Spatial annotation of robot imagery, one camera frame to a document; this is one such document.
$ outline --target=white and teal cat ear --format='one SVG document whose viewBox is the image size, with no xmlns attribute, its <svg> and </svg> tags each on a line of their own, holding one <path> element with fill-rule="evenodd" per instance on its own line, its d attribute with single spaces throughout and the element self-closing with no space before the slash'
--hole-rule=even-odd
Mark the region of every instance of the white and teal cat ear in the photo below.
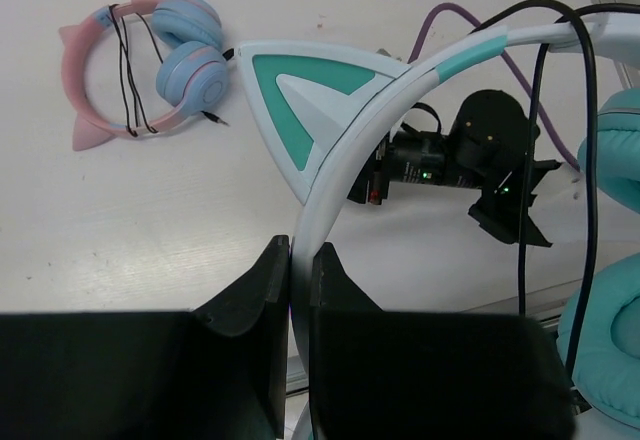
<svg viewBox="0 0 640 440">
<path fill-rule="evenodd" d="M 410 68 L 350 47 L 291 41 L 244 43 L 237 58 L 258 128 L 303 204 L 360 111 Z"/>
</svg>

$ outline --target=blue ear cup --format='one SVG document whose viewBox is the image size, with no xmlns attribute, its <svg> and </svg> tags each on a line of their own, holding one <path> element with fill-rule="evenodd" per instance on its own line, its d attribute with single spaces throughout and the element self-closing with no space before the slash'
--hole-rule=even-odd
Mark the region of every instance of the blue ear cup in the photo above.
<svg viewBox="0 0 640 440">
<path fill-rule="evenodd" d="M 164 0 L 151 17 L 151 28 L 171 48 L 196 41 L 222 50 L 220 17 L 204 0 Z"/>
<path fill-rule="evenodd" d="M 158 94 L 174 107 L 182 104 L 185 116 L 213 107 L 228 85 L 226 60 L 214 47 L 200 42 L 176 48 L 156 77 Z"/>
<path fill-rule="evenodd" d="M 584 167 L 586 145 L 578 159 Z M 599 188 L 640 213 L 640 89 L 613 95 L 598 114 Z M 566 357 L 579 292 L 562 313 L 558 349 Z M 595 408 L 640 428 L 640 254 L 594 279 L 573 380 Z"/>
</svg>

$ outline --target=pink headband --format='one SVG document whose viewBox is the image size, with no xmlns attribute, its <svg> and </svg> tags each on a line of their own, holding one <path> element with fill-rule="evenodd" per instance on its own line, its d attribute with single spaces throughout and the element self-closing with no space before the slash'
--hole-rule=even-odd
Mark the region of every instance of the pink headband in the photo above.
<svg viewBox="0 0 640 440">
<path fill-rule="evenodd" d="M 148 15 L 163 0 L 131 0 L 115 7 L 116 20 L 131 14 Z M 73 129 L 73 149 L 86 150 L 106 142 L 114 135 L 128 137 L 130 133 L 124 125 L 110 123 L 93 108 L 86 95 L 84 72 L 87 57 L 93 45 L 102 34 L 113 26 L 109 7 L 103 7 L 90 15 L 80 25 L 62 27 L 60 37 L 65 45 L 62 57 L 62 86 L 67 98 L 78 112 Z M 185 118 L 180 114 L 181 105 L 162 117 L 149 122 L 158 132 L 165 132 L 180 124 Z M 131 129 L 141 135 L 146 127 Z"/>
</svg>

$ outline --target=pink and blue headphones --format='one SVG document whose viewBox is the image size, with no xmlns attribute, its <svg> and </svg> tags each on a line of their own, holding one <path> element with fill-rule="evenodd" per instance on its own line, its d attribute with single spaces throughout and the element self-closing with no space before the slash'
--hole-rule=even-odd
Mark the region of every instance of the pink and blue headphones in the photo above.
<svg viewBox="0 0 640 440">
<path fill-rule="evenodd" d="M 149 128 L 127 128 L 109 122 L 91 105 L 84 82 L 89 52 L 102 34 L 126 15 L 151 17 L 153 32 L 173 52 L 156 77 L 158 94 L 174 108 L 148 122 Z M 128 137 L 145 132 L 166 132 L 188 117 L 210 110 L 224 95 L 229 75 L 221 53 L 223 34 L 220 17 L 204 0 L 131 0 L 115 8 L 103 7 L 80 25 L 62 27 L 65 44 L 62 84 L 78 112 L 73 131 L 73 149 L 86 150 L 114 136 Z"/>
</svg>

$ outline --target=headphones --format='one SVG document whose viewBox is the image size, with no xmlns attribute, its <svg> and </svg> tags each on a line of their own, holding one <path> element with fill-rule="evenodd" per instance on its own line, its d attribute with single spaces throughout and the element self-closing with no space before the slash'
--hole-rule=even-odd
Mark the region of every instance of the headphones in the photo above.
<svg viewBox="0 0 640 440">
<path fill-rule="evenodd" d="M 640 68 L 640 15 L 597 13 L 584 21 L 597 56 Z M 238 47 L 238 68 L 258 128 L 303 205 L 291 252 L 291 314 L 305 368 L 309 366 L 314 257 L 371 152 L 412 105 L 451 77 L 501 55 L 507 47 L 540 44 L 550 45 L 551 52 L 582 51 L 576 31 L 566 23 L 488 28 L 411 65 L 350 47 L 310 42 L 255 41 Z M 600 188 L 640 213 L 639 89 L 614 95 L 605 105 L 598 139 Z M 583 167 L 584 154 L 583 146 L 579 155 Z M 573 379 L 596 408 L 640 428 L 640 341 L 636 334 L 640 256 L 623 262 L 610 267 L 614 269 L 611 274 L 599 274 L 604 280 L 594 282 Z M 616 286 L 611 286 L 608 279 L 624 271 Z M 563 357 L 576 303 L 574 297 L 559 327 L 558 348 Z M 622 309 L 628 310 L 627 316 L 635 315 L 634 322 L 631 317 L 616 320 Z M 612 328 L 616 321 L 622 323 Z M 634 326 L 624 329 L 623 323 Z M 294 438 L 308 438 L 308 408 L 299 427 Z"/>
<path fill-rule="evenodd" d="M 98 114 L 86 95 L 87 57 L 102 34 L 126 15 L 151 17 L 153 32 L 174 50 L 156 76 L 156 91 L 173 109 L 148 122 L 148 127 L 126 127 Z M 78 112 L 73 130 L 73 149 L 86 150 L 114 136 L 138 136 L 166 132 L 199 112 L 210 110 L 229 84 L 227 62 L 221 53 L 223 33 L 220 17 L 204 0 L 131 0 L 103 7 L 79 25 L 59 31 L 65 46 L 62 85 Z"/>
</svg>

